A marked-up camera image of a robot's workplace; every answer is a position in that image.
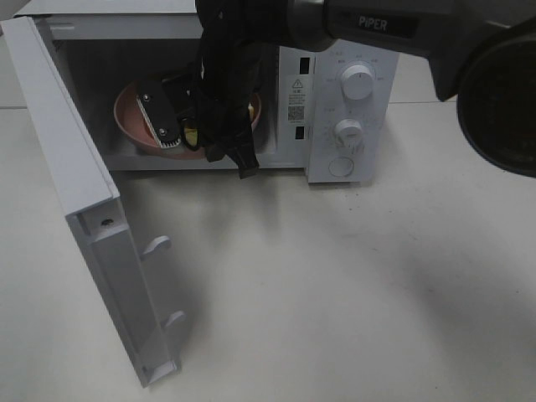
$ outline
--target warning label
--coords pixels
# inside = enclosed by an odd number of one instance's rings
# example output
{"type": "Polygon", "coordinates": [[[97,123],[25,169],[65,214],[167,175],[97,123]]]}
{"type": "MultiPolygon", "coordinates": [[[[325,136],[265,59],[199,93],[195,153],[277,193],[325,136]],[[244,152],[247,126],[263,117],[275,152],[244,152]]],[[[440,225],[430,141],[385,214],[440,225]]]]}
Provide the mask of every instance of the warning label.
{"type": "Polygon", "coordinates": [[[291,75],[287,78],[288,88],[288,122],[305,125],[309,114],[309,101],[312,96],[311,77],[308,75],[291,75]]]}

